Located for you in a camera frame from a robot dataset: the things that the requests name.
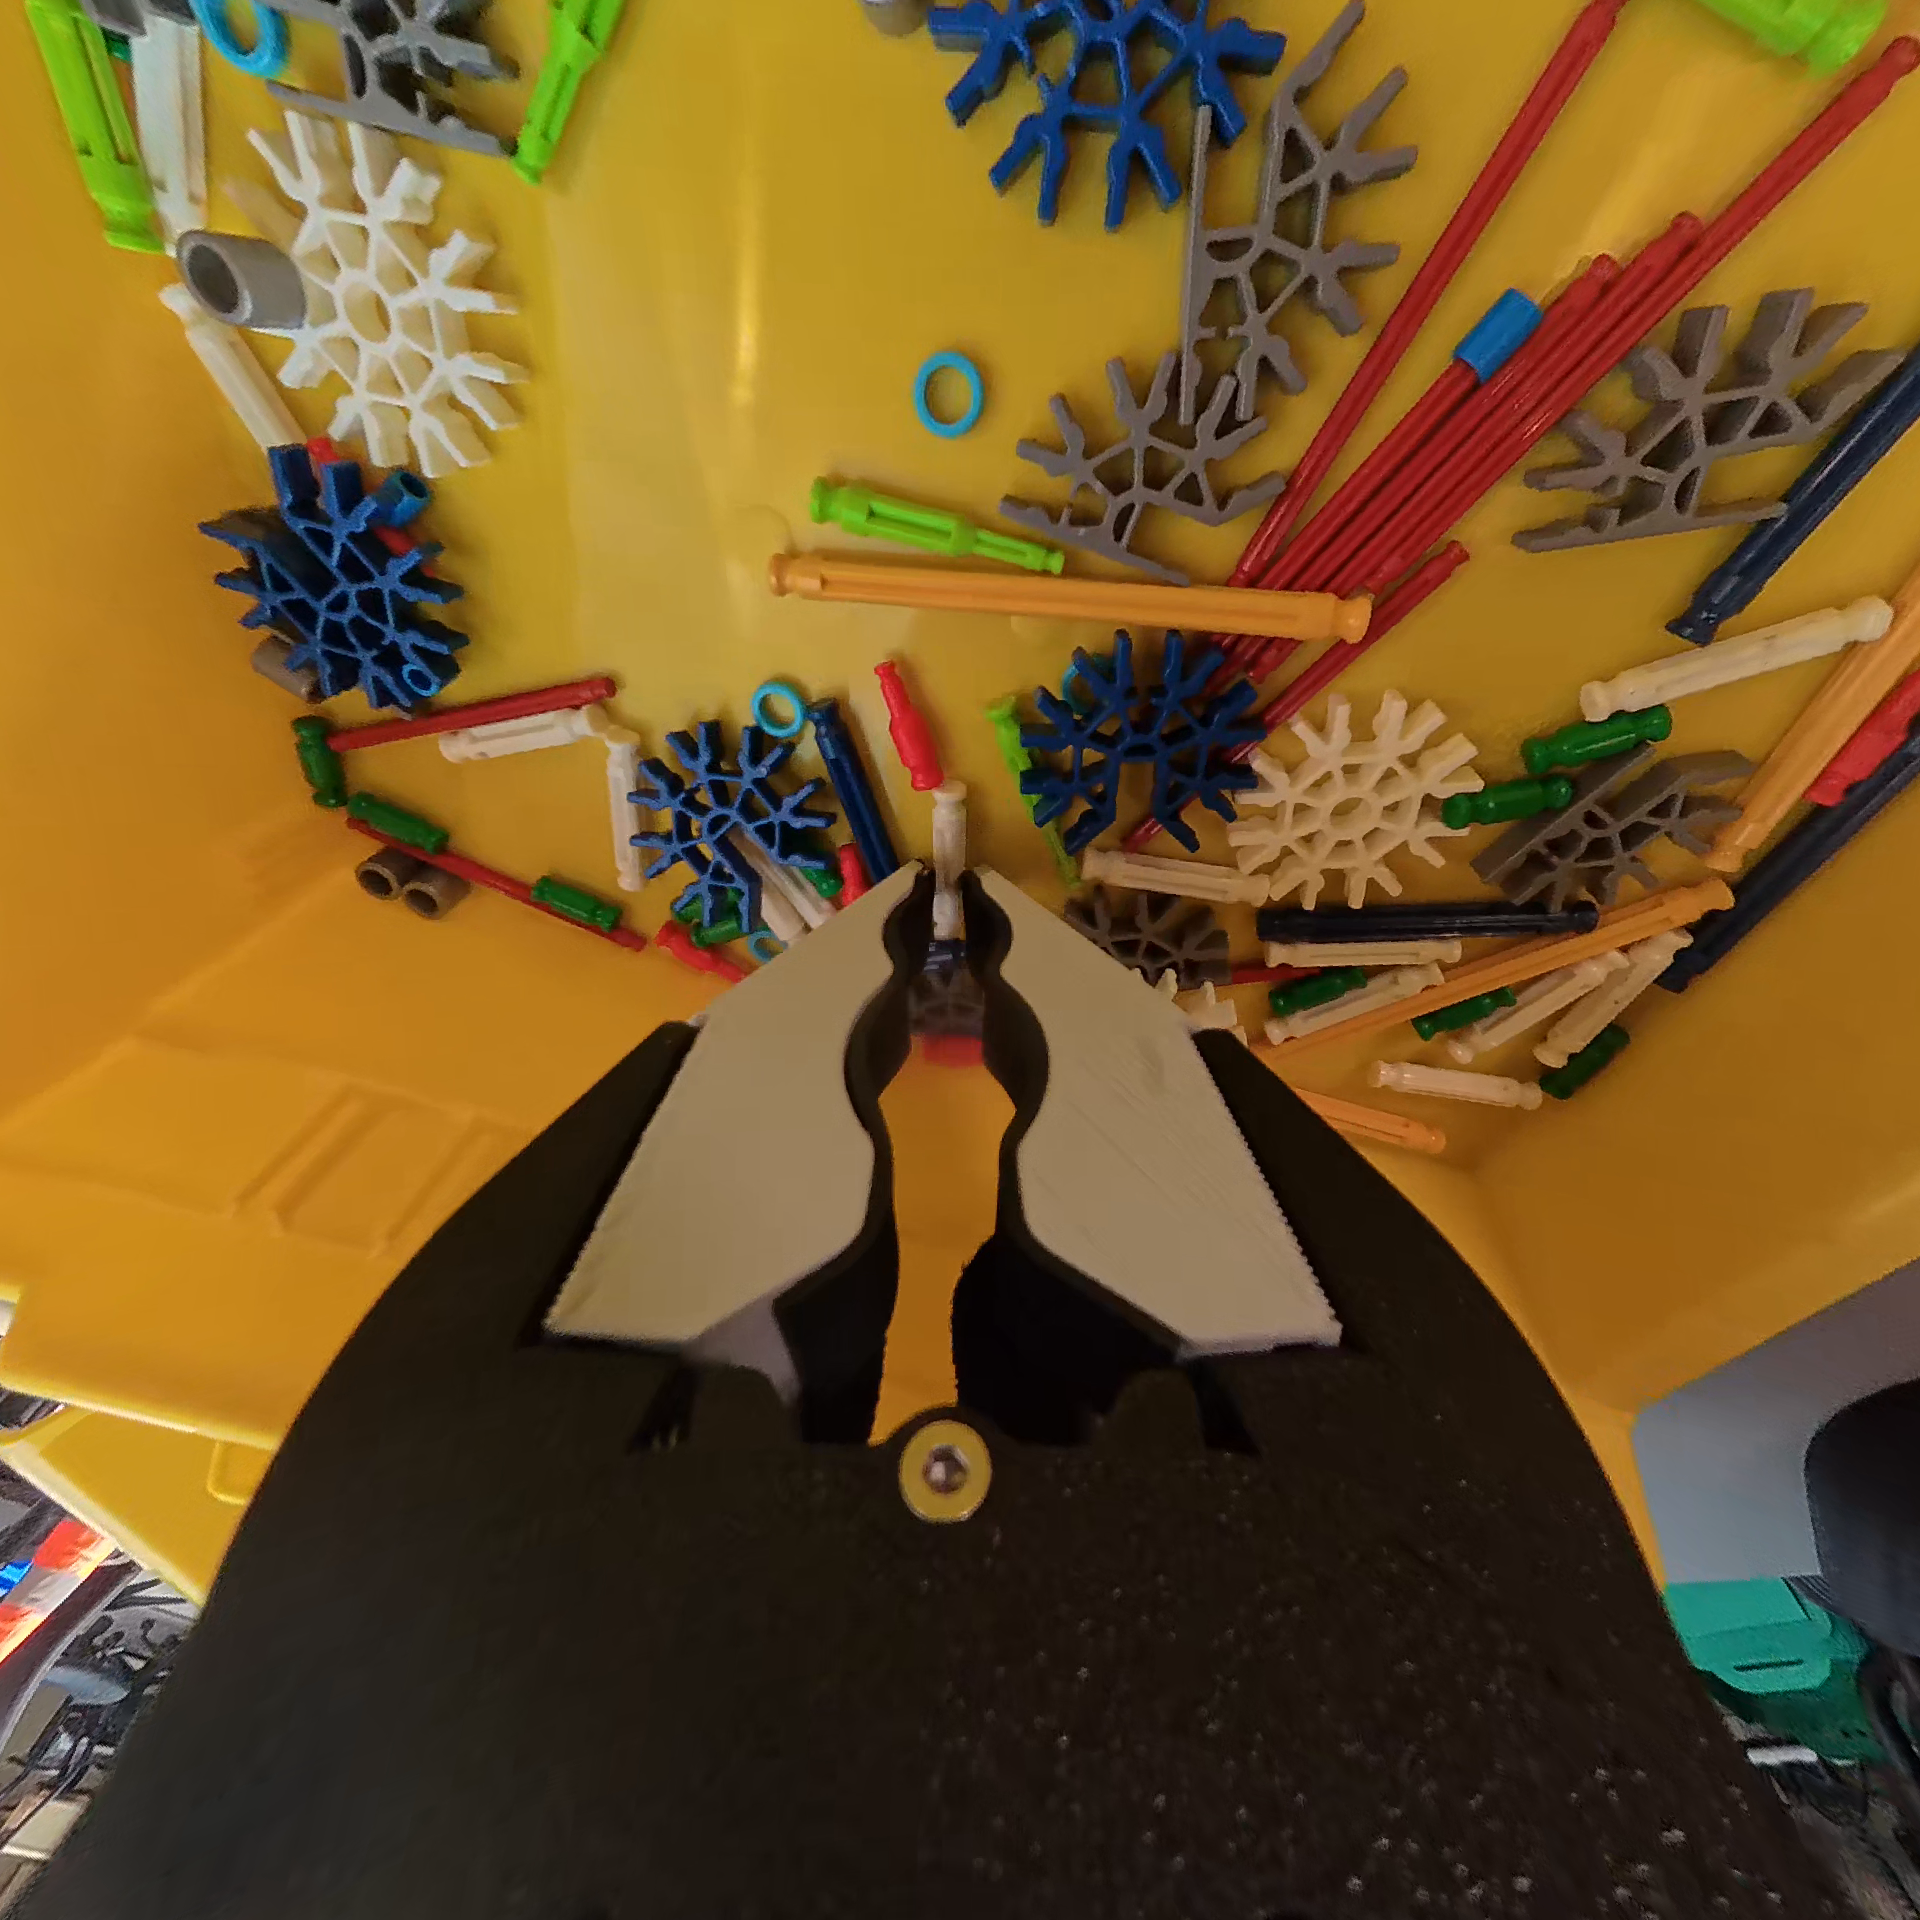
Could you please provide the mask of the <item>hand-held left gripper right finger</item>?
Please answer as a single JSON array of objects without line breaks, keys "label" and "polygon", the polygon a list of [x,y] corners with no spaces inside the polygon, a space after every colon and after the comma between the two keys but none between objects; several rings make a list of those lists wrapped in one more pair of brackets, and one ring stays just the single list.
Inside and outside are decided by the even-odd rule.
[{"label": "hand-held left gripper right finger", "polygon": [[1331,1352],[1338,1313],[1211,1065],[1239,1045],[1007,880],[963,880],[982,1061],[1012,1105],[954,1292],[963,1405],[1102,1420],[1138,1376]]}]

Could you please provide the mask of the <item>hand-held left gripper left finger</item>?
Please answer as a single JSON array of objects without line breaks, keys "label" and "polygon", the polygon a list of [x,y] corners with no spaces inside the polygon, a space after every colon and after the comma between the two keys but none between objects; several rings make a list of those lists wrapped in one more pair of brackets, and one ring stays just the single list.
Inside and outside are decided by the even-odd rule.
[{"label": "hand-held left gripper left finger", "polygon": [[894,1275],[853,1271],[894,1218],[877,1097],[926,952],[927,873],[898,871],[705,1011],[549,1336],[750,1370],[788,1409],[873,1404]]}]

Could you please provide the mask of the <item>yellow bin with toy pieces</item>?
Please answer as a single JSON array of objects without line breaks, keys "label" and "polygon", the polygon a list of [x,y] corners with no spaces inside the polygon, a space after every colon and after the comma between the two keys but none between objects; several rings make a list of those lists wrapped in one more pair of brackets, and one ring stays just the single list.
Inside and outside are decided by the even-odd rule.
[{"label": "yellow bin with toy pieces", "polygon": [[[1411,257],[1391,309],[1580,5],[1370,5],[1318,112],[1396,65],[1379,139],[1418,169],[1348,202]],[[497,250],[516,319],[470,336],[527,379],[491,460],[436,488],[467,588],[462,697],[620,680],[622,722],[839,697],[902,848],[927,843],[884,735],[897,657],[970,850],[1060,899],[982,705],[1054,682],[1093,631],[775,599],[818,474],[987,520],[1057,497],[1021,439],[1046,403],[1102,421],[1102,365],[1178,339],[1185,219],[1100,221],[1077,156],[1054,226],[987,167],[1028,87],[970,129],[963,63],[857,5],[635,5],[554,177],[407,145],[443,169],[429,237]],[[1558,292],[1683,208],[1709,219],[1842,87],[1700,5],[1626,5],[1565,117],[1347,451],[1345,477],[1503,289]],[[351,834],[305,794],[295,705],[249,669],[245,601],[201,522],[273,498],[260,451],[109,250],[20,13],[5,18],[5,1379],[77,1405],[22,1450],[54,1497],[203,1600],[273,1450],[398,1274],[510,1153],[717,981],[498,897],[420,927],[351,885]],[[1698,298],[1867,303],[1915,339],[1915,73]],[[1490,780],[1662,634],[1725,536],[1527,555],[1567,508],[1502,481],[1473,561],[1342,677],[1438,703]],[[1396,1099],[1442,1159],[1366,1146],[1535,1339],[1645,1548],[1642,1405],[1915,1255],[1915,799],[1630,1051],[1533,1115]]]}]

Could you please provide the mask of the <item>pile of colourful toy pieces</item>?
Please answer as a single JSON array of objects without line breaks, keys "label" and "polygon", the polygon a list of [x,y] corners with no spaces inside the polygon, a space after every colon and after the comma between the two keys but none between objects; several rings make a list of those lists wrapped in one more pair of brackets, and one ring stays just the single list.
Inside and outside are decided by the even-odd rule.
[{"label": "pile of colourful toy pieces", "polygon": [[[84,255],[31,119],[20,18],[5,57],[5,1178],[154,1188],[237,1209],[282,1161],[423,1171],[427,1148],[545,1123],[654,1025],[772,959],[649,876],[675,813],[633,808],[659,762],[767,776],[750,801],[813,833],[793,880],[843,905],[839,776],[804,705],[837,700],[902,857],[931,794],[891,746],[898,688],[970,791],[974,859],[1070,903],[985,705],[1086,709],[1075,652],[1108,623],[810,604],[779,548],[855,567],[982,569],[810,520],[900,497],[1065,576],[1222,581],[1265,511],[1187,520],[1285,474],[1339,399],[1577,5],[1371,5],[1313,73],[1339,5],[1217,5],[1283,33],[1242,77],[1207,167],[1222,259],[1196,419],[1254,429],[1182,474],[1187,221],[1137,183],[1102,224],[1110,129],[1077,131],[1057,217],[1044,160],[991,162],[1065,93],[1044,42],[963,127],[974,43],[884,40],[855,5],[635,5],[554,177],[295,121],[217,80],[215,135],[276,251],[350,323],[318,343],[217,327],[157,260]],[[1267,319],[1306,388],[1213,391]]]}]

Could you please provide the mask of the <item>green plastic crate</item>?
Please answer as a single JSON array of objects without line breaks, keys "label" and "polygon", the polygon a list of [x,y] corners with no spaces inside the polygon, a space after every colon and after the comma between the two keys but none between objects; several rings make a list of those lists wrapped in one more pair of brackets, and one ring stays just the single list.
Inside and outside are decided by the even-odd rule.
[{"label": "green plastic crate", "polygon": [[1663,1608],[1729,1714],[1825,1763],[1884,1763],[1858,1687],[1875,1642],[1818,1576],[1674,1583]]}]

